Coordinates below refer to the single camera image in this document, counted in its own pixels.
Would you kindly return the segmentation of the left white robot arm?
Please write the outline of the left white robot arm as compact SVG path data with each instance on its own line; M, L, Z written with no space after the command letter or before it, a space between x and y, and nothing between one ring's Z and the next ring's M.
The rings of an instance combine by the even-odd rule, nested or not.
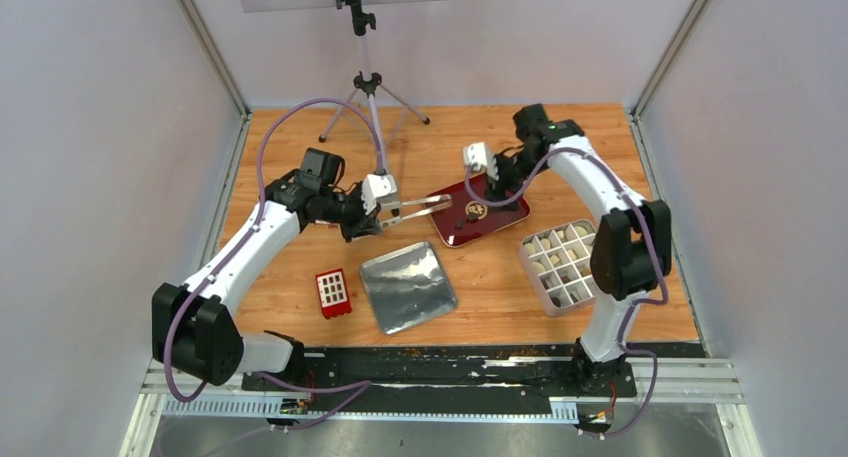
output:
M241 334L234 316L271 260L308 225L335 224L347 242L380 233L377 215L396 196L394 177L378 170L342 192L336 180L344 167L341 156L308 149L299 168L261 185L247 221L204 267L154 292L152 354L170 386L176 370L211 385L254 372L267 372L283 390L304 382L307 366L295 356L294 339Z

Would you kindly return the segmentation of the red lacquer tray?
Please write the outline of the red lacquer tray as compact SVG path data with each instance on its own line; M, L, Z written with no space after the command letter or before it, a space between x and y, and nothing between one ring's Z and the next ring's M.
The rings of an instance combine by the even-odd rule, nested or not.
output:
M514 208L490 207L474 201L464 183L458 182L429 194L449 195L451 205L429 215L440 240L458 248L510 227L529 217L531 208L524 198Z

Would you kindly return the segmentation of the silver compartment tin box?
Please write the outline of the silver compartment tin box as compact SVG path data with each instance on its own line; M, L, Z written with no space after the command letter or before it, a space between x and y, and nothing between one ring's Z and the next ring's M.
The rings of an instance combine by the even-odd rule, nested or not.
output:
M519 261L548 316L590 306L600 294L590 269L595 236L595 224L580 219L522 240Z

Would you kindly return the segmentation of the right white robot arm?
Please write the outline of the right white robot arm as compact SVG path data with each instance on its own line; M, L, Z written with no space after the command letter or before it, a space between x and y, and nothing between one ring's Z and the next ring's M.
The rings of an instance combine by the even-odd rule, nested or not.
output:
M626 344L637 312L669 301L671 210L618 177L575 121L554 121L533 104L516 112L513 123L520 146L496 153L485 143L471 144L463 151L466 172L484 175L478 200L496 209L515 203L541 172L552 170L595 219L589 268L600 294L570 370L577 390L596 394L620 374L627 356L638 355Z

